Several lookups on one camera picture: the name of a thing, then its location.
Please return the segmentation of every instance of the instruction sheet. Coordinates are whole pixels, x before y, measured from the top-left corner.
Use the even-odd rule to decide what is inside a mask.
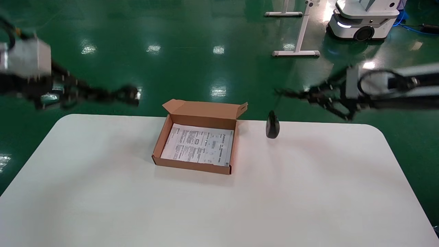
[[[228,167],[233,132],[174,123],[161,158]]]

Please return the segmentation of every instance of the black mouse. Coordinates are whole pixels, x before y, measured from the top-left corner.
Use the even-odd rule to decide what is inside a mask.
[[[265,134],[270,139],[275,139],[279,135],[280,126],[276,114],[271,110],[268,114],[267,124],[265,126]]]

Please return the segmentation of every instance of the metal stand leg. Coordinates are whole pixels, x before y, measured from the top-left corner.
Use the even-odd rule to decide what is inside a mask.
[[[301,17],[302,12],[287,12],[288,0],[284,0],[284,8],[282,12],[265,12],[265,16],[276,16],[276,17]]]
[[[303,37],[305,36],[306,25],[309,19],[309,9],[313,6],[313,3],[309,0],[305,1],[306,8],[303,15],[302,26],[300,27],[299,36],[297,38],[296,48],[294,51],[273,51],[273,56],[320,56],[319,51],[301,51]]]

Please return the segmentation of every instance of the cable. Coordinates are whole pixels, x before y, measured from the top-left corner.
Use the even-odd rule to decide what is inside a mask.
[[[413,29],[413,28],[411,28],[411,27],[408,27],[408,26],[405,26],[405,25],[402,25],[402,27],[405,28],[405,29],[407,29],[407,30],[410,30],[410,31],[413,31],[413,32],[417,32],[417,33],[421,33],[421,34],[439,35],[439,34],[437,34],[437,33],[425,33],[425,32],[421,32],[421,31],[415,30],[415,29]]]
[[[393,25],[392,27],[398,26],[399,24],[401,24],[401,22],[404,19],[404,15],[406,14],[406,6],[404,5],[404,2],[401,0],[400,1],[403,4],[403,15],[401,16],[401,19],[399,19],[399,22],[396,25]]]
[[[400,75],[392,70],[389,70],[389,69],[371,70],[371,71],[364,73],[360,77],[360,79],[358,80],[358,83],[357,83],[358,91],[360,91],[366,97],[370,97],[370,95],[363,90],[363,88],[361,87],[361,83],[363,82],[363,80],[366,77],[371,76],[371,75],[376,74],[376,73],[390,73],[390,74],[392,74],[397,79],[398,85],[396,87],[399,91],[407,91],[407,90],[410,90],[414,87],[414,85],[411,81],[409,81],[404,76],[402,76],[402,75]]]
[[[415,26],[422,26],[422,25],[403,25],[403,24],[399,24],[398,26],[400,26],[400,27],[405,27],[405,26],[412,26],[412,27],[415,27]]]
[[[8,35],[8,37],[9,37],[9,44],[7,45],[7,51],[10,51],[15,46],[14,34],[11,32],[9,27],[7,27],[5,25],[0,25],[0,28],[3,29],[6,32],[6,34]]]

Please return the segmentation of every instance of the white stand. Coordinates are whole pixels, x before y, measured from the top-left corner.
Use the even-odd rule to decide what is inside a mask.
[[[288,1],[284,0],[282,12],[265,12],[265,16],[301,17],[303,15],[302,12],[287,12]]]
[[[300,26],[299,37],[297,38],[296,48],[294,51],[273,51],[273,56],[320,56],[319,51],[301,51],[303,37],[305,36],[306,25],[309,19],[309,9],[313,6],[312,1],[305,1],[306,8],[303,15],[302,26]]]

